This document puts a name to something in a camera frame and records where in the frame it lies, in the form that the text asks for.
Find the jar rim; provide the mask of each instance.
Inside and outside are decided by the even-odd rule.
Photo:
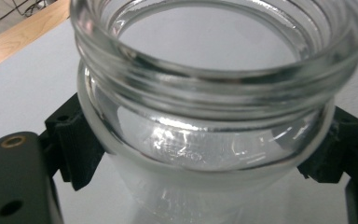
[[[353,16],[358,17],[358,3],[355,0],[344,0],[351,8],[352,12],[355,13]],[[345,35],[348,34],[348,29],[351,29],[349,26],[349,23],[347,23],[347,29],[346,33],[343,33],[340,38],[333,40],[329,43],[329,45],[315,54],[312,54],[310,57],[306,58],[305,60],[299,60],[292,63],[287,63],[283,65],[273,66],[273,67],[267,67],[267,68],[260,68],[260,69],[238,69],[238,70],[227,70],[227,69],[210,69],[210,68],[200,68],[190,65],[185,65],[181,63],[175,63],[175,62],[169,62],[164,59],[157,58],[155,56],[152,56],[150,54],[144,53],[139,51],[138,49],[135,49],[125,43],[123,43],[121,40],[119,40],[116,36],[108,34],[103,26],[99,23],[98,19],[98,11],[96,8],[94,10],[91,10],[91,6],[89,5],[88,0],[75,0],[71,1],[71,15],[72,16],[72,23],[74,24],[75,28],[77,28],[78,32],[82,32],[83,34],[86,34],[80,26],[76,25],[76,20],[78,19],[75,13],[75,8],[83,6],[86,8],[86,12],[89,13],[90,17],[94,19],[93,29],[99,29],[101,34],[104,34],[106,38],[111,40],[117,47],[123,51],[131,52],[131,54],[136,55],[138,58],[141,58],[145,62],[149,62],[153,65],[158,65],[158,67],[165,68],[169,71],[171,71],[173,74],[191,74],[191,76],[194,77],[206,77],[206,78],[239,78],[239,77],[261,77],[267,74],[274,74],[274,73],[281,73],[285,70],[290,70],[293,68],[300,68],[307,64],[318,64],[320,61],[326,56],[326,54],[331,54],[332,51],[337,50],[338,45],[340,41],[345,39]],[[358,46],[352,46],[353,50],[358,50]],[[347,58],[343,58],[341,61],[345,61],[346,59],[350,58],[353,54],[353,51],[348,50]]]
[[[198,68],[142,53],[108,34],[100,22],[100,10],[107,2],[95,2],[71,2],[77,46],[98,85],[106,91],[114,86],[110,96],[134,111],[141,110],[137,105],[146,105],[203,119],[279,117],[325,104],[358,64],[358,3],[354,0],[340,2],[345,8],[339,10],[346,10],[348,18],[346,23],[340,21],[341,33],[325,48],[302,61],[255,70]],[[102,47],[103,40],[116,52]]]

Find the glass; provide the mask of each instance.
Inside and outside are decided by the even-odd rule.
[[[243,223],[320,144],[358,64],[352,0],[75,0],[71,15],[85,116],[161,223]]]

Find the wooden edge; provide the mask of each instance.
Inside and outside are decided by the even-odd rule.
[[[70,0],[58,0],[0,34],[0,63],[69,17]]]

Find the cable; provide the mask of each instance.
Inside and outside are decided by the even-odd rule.
[[[17,3],[16,3],[14,0],[11,0],[11,1],[13,2],[14,8],[16,8],[17,12],[19,12],[19,14],[20,14],[21,16],[23,16],[24,14],[20,12],[19,7],[17,6]]]
[[[10,13],[14,12],[17,8],[21,7],[22,5],[24,5],[26,2],[28,2],[28,0],[25,0],[23,1],[21,4],[19,4],[18,6],[16,6],[15,8],[11,9],[7,14],[3,15],[1,18],[0,18],[0,21],[2,19],[4,19],[5,17],[7,17],[8,15],[10,15]]]
[[[41,9],[45,8],[46,5],[47,5],[47,4],[46,4],[46,0],[35,0],[32,5],[30,5],[29,7],[27,7],[27,9],[25,9],[24,12],[21,13],[21,12],[19,11],[19,8],[17,7],[16,2],[15,2],[14,0],[11,0],[11,1],[13,2],[14,6],[16,7],[17,12],[19,12],[19,14],[20,14],[21,16],[25,16],[25,17],[30,17],[30,16],[34,15],[34,9],[35,9],[35,8],[37,8],[38,10],[41,10]],[[43,2],[44,4],[43,4],[42,7],[39,7],[38,4],[41,3],[41,2]]]

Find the white surface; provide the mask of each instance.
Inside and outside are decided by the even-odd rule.
[[[1,63],[0,137],[20,131],[41,133],[44,120],[76,92],[78,59],[66,21]],[[358,117],[358,70],[338,95],[337,105]],[[55,180],[65,223],[141,223],[126,219],[135,214],[132,200],[106,157],[89,186],[79,192],[62,183],[59,175]],[[320,185],[294,170],[264,193],[257,223],[346,223],[346,182],[344,178],[339,185]],[[146,219],[142,223],[152,224]]]

